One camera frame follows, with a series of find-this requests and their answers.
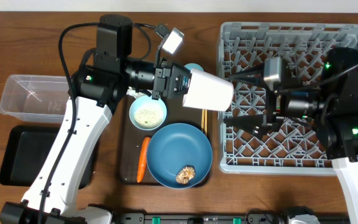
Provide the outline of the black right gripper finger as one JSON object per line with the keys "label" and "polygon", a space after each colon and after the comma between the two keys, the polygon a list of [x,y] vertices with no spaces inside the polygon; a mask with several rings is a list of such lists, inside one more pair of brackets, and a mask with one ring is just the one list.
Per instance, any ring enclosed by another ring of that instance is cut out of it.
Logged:
{"label": "black right gripper finger", "polygon": [[264,86],[264,64],[261,63],[229,76],[230,81],[247,83],[253,86]]}
{"label": "black right gripper finger", "polygon": [[227,126],[241,129],[259,139],[268,133],[267,118],[264,114],[224,118]]}

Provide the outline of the pink plastic cup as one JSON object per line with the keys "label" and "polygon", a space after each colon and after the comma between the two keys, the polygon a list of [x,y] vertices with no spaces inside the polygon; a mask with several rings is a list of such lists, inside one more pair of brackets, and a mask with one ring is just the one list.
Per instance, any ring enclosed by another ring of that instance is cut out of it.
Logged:
{"label": "pink plastic cup", "polygon": [[231,105],[234,86],[231,82],[193,68],[188,93],[182,106],[211,111],[226,111]]}

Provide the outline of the white tissue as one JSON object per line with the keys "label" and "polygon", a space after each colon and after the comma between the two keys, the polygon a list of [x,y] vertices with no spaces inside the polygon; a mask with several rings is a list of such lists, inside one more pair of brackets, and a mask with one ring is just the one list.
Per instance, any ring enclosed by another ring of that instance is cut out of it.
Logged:
{"label": "white tissue", "polygon": [[150,91],[150,90],[136,91],[136,89],[129,87],[127,90],[127,95],[133,96],[135,99],[138,99],[142,96],[152,96],[152,91]]}

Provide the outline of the light blue small bowl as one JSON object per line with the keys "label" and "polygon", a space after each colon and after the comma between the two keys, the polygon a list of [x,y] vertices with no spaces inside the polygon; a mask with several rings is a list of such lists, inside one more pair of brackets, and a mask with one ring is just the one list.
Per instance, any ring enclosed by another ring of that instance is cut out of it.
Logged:
{"label": "light blue small bowl", "polygon": [[167,106],[151,96],[141,96],[129,108],[129,119],[138,129],[151,131],[157,129],[167,118]]}

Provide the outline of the white rice pile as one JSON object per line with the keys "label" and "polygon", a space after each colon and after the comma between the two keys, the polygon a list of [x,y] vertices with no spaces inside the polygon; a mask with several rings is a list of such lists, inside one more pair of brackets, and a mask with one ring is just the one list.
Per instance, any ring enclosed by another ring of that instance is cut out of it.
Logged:
{"label": "white rice pile", "polygon": [[144,129],[153,129],[163,121],[163,111],[160,108],[140,108],[134,113],[136,124]]}

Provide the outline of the light blue plastic cup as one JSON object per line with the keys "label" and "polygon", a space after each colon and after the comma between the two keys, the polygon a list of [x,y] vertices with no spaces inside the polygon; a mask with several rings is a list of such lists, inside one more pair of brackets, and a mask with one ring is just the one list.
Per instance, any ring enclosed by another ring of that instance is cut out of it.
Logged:
{"label": "light blue plastic cup", "polygon": [[187,68],[188,70],[197,69],[203,71],[202,66],[198,65],[197,63],[188,63],[185,65],[185,68]]}

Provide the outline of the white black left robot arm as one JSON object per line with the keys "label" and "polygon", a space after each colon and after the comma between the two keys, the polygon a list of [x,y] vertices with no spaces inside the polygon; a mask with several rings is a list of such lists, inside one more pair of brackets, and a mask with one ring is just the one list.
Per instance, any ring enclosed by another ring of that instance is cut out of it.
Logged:
{"label": "white black left robot arm", "polygon": [[144,25],[118,14],[95,23],[96,47],[87,50],[75,73],[67,73],[69,100],[52,148],[19,203],[7,202],[1,223],[111,223],[99,205],[76,208],[77,193],[94,147],[129,88],[153,99],[187,93],[191,72],[156,56],[133,58],[132,31]]}

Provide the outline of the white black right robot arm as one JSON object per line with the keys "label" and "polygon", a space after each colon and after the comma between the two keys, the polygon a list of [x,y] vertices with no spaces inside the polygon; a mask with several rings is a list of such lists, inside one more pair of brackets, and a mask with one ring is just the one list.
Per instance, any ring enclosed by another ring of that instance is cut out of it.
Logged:
{"label": "white black right robot arm", "polygon": [[351,223],[358,223],[358,50],[331,49],[318,83],[304,85],[287,61],[268,58],[230,80],[265,90],[265,113],[226,118],[257,138],[277,132],[285,119],[312,129],[340,181]]}

